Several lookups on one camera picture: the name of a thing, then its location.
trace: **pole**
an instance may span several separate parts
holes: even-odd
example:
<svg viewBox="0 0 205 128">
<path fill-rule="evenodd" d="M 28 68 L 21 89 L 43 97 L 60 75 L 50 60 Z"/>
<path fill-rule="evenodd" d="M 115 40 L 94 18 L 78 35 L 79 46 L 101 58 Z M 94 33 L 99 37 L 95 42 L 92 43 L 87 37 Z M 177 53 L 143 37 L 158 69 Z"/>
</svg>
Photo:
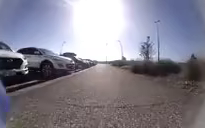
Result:
<svg viewBox="0 0 205 128">
<path fill-rule="evenodd" d="M 155 21 L 156 24 L 156 30 L 157 30 L 157 49 L 158 49 L 158 61 L 160 61 L 160 35 L 159 35 L 159 23 L 160 20 Z"/>
<path fill-rule="evenodd" d="M 124 56 L 123 47 L 122 47 L 121 41 L 118 40 L 118 42 L 119 42 L 119 45 L 120 45 L 120 47 L 121 47 L 121 59 L 122 59 L 122 57 Z"/>
<path fill-rule="evenodd" d="M 107 64 L 107 43 L 106 43 L 106 64 Z"/>
<path fill-rule="evenodd" d="M 60 55 L 62 55 L 62 50 L 63 50 L 63 46 L 64 46 L 65 43 L 66 43 L 65 41 L 62 43 L 62 47 L 60 49 Z"/>
</svg>

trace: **shrub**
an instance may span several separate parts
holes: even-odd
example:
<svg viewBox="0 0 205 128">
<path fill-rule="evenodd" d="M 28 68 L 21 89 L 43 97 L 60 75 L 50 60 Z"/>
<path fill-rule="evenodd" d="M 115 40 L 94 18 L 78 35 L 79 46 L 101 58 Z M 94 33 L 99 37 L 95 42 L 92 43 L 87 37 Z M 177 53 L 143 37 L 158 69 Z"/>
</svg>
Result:
<svg viewBox="0 0 205 128">
<path fill-rule="evenodd" d="M 159 62 L 144 61 L 142 64 L 132 66 L 132 72 L 146 74 L 150 76 L 167 76 L 177 74 L 181 71 L 179 64 L 170 60 L 161 60 Z"/>
<path fill-rule="evenodd" d="M 199 69 L 197 60 L 189 60 L 187 62 L 187 74 L 186 77 L 191 81 L 201 80 L 201 71 Z"/>
<path fill-rule="evenodd" d="M 205 59 L 188 60 L 186 70 L 187 80 L 205 81 Z"/>
<path fill-rule="evenodd" d="M 169 74 L 178 74 L 181 72 L 181 67 L 179 64 L 171 60 L 161 60 L 156 63 L 156 70 L 159 75 L 169 75 Z"/>
<path fill-rule="evenodd" d="M 118 67 L 127 65 L 127 62 L 123 61 L 123 60 L 115 60 L 115 61 L 112 61 L 110 63 L 111 63 L 111 65 L 118 66 Z"/>
</svg>

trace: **road surface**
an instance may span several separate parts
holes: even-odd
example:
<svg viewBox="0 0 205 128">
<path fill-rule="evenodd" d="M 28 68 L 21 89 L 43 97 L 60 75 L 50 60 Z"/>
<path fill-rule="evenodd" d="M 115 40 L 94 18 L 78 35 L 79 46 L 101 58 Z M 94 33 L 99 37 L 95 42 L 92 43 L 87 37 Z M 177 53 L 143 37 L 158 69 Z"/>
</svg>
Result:
<svg viewBox="0 0 205 128">
<path fill-rule="evenodd" d="M 11 96 L 9 128 L 177 128 L 187 94 L 99 64 Z"/>
</svg>

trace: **sun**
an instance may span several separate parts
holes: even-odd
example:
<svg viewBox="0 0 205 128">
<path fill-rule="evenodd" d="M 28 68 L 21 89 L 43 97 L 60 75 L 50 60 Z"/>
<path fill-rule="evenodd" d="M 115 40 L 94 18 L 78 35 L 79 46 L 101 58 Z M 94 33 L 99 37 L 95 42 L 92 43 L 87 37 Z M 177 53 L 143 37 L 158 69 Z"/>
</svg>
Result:
<svg viewBox="0 0 205 128">
<path fill-rule="evenodd" d="M 104 48 L 107 42 L 118 40 L 124 31 L 122 1 L 80 0 L 76 2 L 73 7 L 73 27 L 75 38 L 82 43 L 81 47 L 85 50 L 96 49 L 95 51 L 98 52 L 93 56 L 104 58 L 106 50 L 101 48 Z"/>
</svg>

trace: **white car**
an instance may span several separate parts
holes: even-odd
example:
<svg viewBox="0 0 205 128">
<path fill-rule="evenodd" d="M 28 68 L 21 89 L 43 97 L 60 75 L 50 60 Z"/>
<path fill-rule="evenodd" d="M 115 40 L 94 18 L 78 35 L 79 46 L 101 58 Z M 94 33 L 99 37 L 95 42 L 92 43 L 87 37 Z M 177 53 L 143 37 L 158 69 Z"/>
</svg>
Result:
<svg viewBox="0 0 205 128">
<path fill-rule="evenodd" d="M 75 63 L 72 59 L 59 56 L 47 49 L 28 47 L 17 52 L 27 58 L 30 70 L 40 71 L 45 78 L 75 70 Z"/>
<path fill-rule="evenodd" d="M 8 45 L 0 42 L 0 77 L 28 74 L 27 60 L 14 52 Z"/>
</svg>

